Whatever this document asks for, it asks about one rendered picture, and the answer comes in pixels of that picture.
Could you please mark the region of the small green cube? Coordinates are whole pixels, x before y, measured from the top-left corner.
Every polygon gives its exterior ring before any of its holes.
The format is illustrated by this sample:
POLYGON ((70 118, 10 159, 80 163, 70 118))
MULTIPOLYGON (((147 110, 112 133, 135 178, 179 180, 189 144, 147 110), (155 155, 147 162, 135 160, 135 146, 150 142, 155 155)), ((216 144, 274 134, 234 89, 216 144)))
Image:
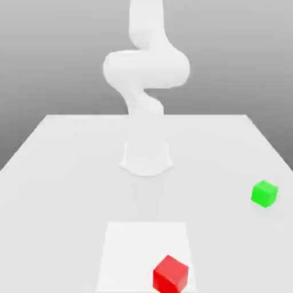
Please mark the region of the small green cube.
POLYGON ((251 200, 256 204, 267 208, 276 201, 278 190, 278 186, 262 180, 254 185, 251 200))

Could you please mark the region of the small red cube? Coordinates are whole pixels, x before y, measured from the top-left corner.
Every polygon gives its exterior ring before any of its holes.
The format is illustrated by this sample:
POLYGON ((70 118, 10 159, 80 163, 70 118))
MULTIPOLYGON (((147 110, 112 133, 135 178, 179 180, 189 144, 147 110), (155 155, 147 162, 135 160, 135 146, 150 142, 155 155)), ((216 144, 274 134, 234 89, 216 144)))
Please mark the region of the small red cube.
POLYGON ((159 293, 181 293, 188 273, 188 266, 167 255, 153 270, 153 288, 159 293))

